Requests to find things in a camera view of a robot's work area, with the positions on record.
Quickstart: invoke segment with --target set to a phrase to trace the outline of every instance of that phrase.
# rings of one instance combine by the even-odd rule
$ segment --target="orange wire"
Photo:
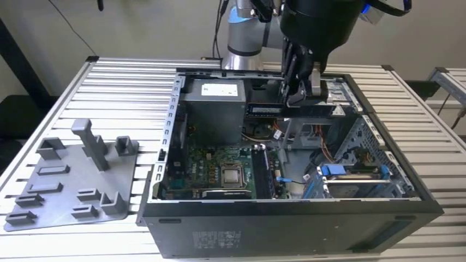
[[[325,142],[324,142],[323,132],[321,132],[321,125],[317,125],[316,129],[317,129],[317,135],[320,136],[320,147],[321,147],[323,156],[327,158],[329,163],[335,163],[333,158],[331,157],[331,154],[329,154]]]

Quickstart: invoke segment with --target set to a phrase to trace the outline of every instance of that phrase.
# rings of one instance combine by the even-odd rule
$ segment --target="power cord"
[[[459,119],[460,117],[456,117],[454,123],[452,123],[452,126],[451,126],[451,130],[456,127],[458,123],[459,123]]]
[[[450,98],[450,94],[446,96],[444,101],[443,101],[443,104],[442,104],[442,106],[439,107],[439,110],[438,110],[438,113],[436,113],[438,116],[439,116],[439,113],[442,112],[443,106],[444,106],[446,101],[448,100],[448,98]]]
[[[225,11],[227,11],[228,2],[229,2],[229,0],[219,0],[217,17],[215,19],[215,33],[213,33],[213,42],[212,42],[212,57],[213,58],[215,58],[215,51],[217,52],[217,57],[220,58],[217,35],[219,35],[221,18],[223,18],[223,15],[225,14]]]
[[[452,126],[451,126],[451,130],[456,127],[458,123],[459,123],[459,119],[463,118],[466,115],[466,108],[463,108],[459,113],[458,113],[458,117],[452,123]]]
[[[54,7],[54,9],[57,10],[58,14],[61,15],[62,19],[65,20],[72,32],[77,35],[77,37],[80,38],[80,40],[82,41],[82,43],[86,45],[86,47],[89,48],[90,52],[93,53],[93,55],[96,56],[97,54],[94,53],[93,49],[90,48],[89,44],[85,42],[85,40],[82,39],[82,37],[77,34],[77,32],[74,31],[68,19],[65,18],[64,14],[61,13],[60,9],[57,8],[57,6],[53,4],[52,0],[48,0],[48,2],[50,3],[50,5]]]

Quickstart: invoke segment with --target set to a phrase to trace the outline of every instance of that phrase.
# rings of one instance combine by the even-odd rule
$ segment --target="motherboard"
[[[208,195],[221,198],[219,194],[225,193],[255,199],[252,152],[253,149],[245,147],[189,148],[184,174],[168,178],[166,199],[205,199]],[[268,152],[267,162],[269,174],[281,174],[275,151]]]

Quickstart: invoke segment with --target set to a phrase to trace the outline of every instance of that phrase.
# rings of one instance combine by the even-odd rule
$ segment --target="green circuit board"
[[[268,152],[271,174],[281,174],[276,151]],[[201,191],[213,189],[239,189],[251,191],[255,199],[255,180],[251,149],[240,147],[189,148],[184,178],[168,181],[168,199],[199,199]],[[221,183],[221,170],[233,166],[240,169],[241,182],[233,187]]]

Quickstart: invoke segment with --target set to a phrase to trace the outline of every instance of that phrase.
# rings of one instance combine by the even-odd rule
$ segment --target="metal frame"
[[[459,68],[435,68],[428,76],[428,81],[435,81],[451,94],[458,102],[466,105],[466,70]]]
[[[100,134],[104,139],[110,139],[124,131],[141,141],[129,216],[116,223],[38,229],[29,231],[26,235],[24,232],[18,234],[1,231],[2,258],[13,258],[17,261],[33,258],[38,262],[80,261],[82,256],[89,261],[161,259],[148,229],[134,225],[134,212],[140,209],[144,180],[157,156],[156,142],[162,126],[158,113],[166,105],[165,87],[172,86],[176,67],[219,68],[219,61],[100,58],[90,64],[89,72],[84,73],[84,69],[80,70],[14,162],[0,176],[2,185],[0,221],[4,220],[4,214],[13,206],[14,199],[10,196],[21,192],[24,180],[33,170],[30,165],[38,160],[34,150],[30,149],[34,141],[38,137],[58,136],[66,144],[77,144],[77,140],[73,140],[62,129],[68,128],[70,118],[84,118],[89,114],[94,119],[93,127],[97,129],[94,134]],[[279,71],[280,65],[265,63],[264,69]],[[466,155],[463,145],[455,142],[446,132],[447,128],[440,124],[442,121],[436,120],[432,113],[424,109],[424,102],[418,102],[414,98],[415,95],[410,93],[411,89],[403,84],[404,82],[396,80],[379,65],[329,64],[327,72],[351,74],[395,143],[443,208],[444,215],[381,254],[335,255],[325,258],[304,255],[297,258],[256,257],[248,260],[464,261]],[[74,245],[62,245],[64,242],[78,243],[78,248]]]

